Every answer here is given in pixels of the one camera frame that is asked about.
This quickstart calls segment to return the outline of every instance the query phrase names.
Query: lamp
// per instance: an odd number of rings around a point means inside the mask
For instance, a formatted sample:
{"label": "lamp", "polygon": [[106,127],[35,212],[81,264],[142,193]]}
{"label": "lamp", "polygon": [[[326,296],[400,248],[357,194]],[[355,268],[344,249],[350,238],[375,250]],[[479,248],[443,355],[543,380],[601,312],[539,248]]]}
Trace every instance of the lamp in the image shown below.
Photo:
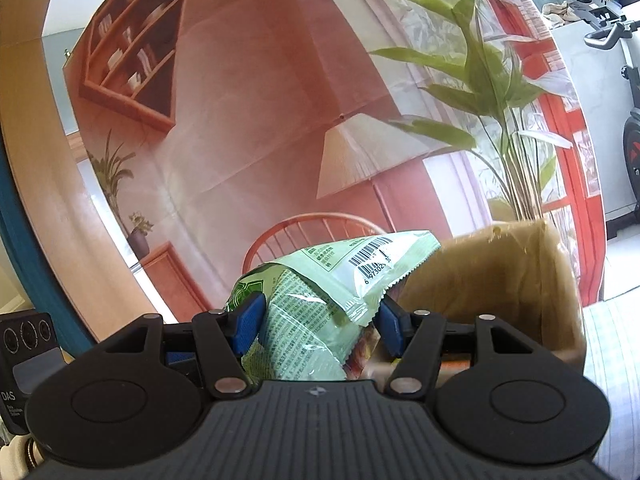
{"label": "lamp", "polygon": [[317,198],[369,180],[386,222],[395,231],[373,178],[441,146],[437,140],[409,134],[368,115],[357,114],[324,134]]}

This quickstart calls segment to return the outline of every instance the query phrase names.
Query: bookshelf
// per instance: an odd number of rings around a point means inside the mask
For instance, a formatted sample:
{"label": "bookshelf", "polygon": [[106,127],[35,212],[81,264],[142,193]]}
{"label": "bookshelf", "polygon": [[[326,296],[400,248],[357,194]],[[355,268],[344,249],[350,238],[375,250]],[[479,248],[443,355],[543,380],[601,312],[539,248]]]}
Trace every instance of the bookshelf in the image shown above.
{"label": "bookshelf", "polygon": [[89,23],[80,95],[164,133],[185,0],[106,0]]}

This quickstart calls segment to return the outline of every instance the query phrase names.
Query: logo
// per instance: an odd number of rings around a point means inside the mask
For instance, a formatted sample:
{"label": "logo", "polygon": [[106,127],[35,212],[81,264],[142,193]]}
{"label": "logo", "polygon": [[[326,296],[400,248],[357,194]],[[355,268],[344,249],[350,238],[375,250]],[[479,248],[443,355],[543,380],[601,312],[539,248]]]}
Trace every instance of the logo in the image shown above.
{"label": "logo", "polygon": [[229,310],[238,308],[252,292],[262,292],[262,280],[249,283],[238,283],[231,293],[231,298],[229,298],[226,306]]}
{"label": "logo", "polygon": [[322,386],[314,386],[313,388],[306,391],[308,394],[313,395],[314,397],[323,396],[326,393],[326,390]]}

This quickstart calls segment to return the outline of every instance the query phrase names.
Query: barcode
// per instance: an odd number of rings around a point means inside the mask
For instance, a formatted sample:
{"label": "barcode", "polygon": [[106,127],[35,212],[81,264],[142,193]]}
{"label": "barcode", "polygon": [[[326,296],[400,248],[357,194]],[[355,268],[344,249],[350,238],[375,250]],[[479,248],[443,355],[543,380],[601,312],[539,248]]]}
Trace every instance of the barcode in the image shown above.
{"label": "barcode", "polygon": [[379,273],[381,270],[384,270],[385,267],[386,267],[385,264],[380,264],[376,262],[375,264],[359,265],[358,270],[365,278],[369,278],[371,280],[377,273]]}
{"label": "barcode", "polygon": [[383,245],[390,244],[391,242],[391,239],[384,236],[374,238],[367,245],[361,248],[357,253],[355,253],[351,258],[349,258],[349,263],[352,266],[357,267],[369,260],[371,255],[376,252],[377,249],[379,249]]}

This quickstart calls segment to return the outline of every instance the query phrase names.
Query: textured black surface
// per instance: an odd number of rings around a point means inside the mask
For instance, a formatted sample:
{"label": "textured black surface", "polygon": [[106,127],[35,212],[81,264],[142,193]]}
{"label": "textured black surface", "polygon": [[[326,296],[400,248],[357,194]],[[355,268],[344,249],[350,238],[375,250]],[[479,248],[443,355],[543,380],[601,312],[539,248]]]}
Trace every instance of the textured black surface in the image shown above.
{"label": "textured black surface", "polygon": [[171,452],[135,466],[87,470],[48,461],[29,480],[62,479],[600,480],[588,462],[535,470],[470,456],[441,436],[421,405],[369,381],[266,381],[215,404]]}
{"label": "textured black surface", "polygon": [[41,449],[86,467],[123,467],[183,442],[202,413],[201,393],[162,364],[163,335],[162,317],[140,317],[42,383],[25,414]]}
{"label": "textured black surface", "polygon": [[593,457],[610,417],[602,391],[543,349],[485,355],[437,390],[434,413],[466,449],[532,466]]}

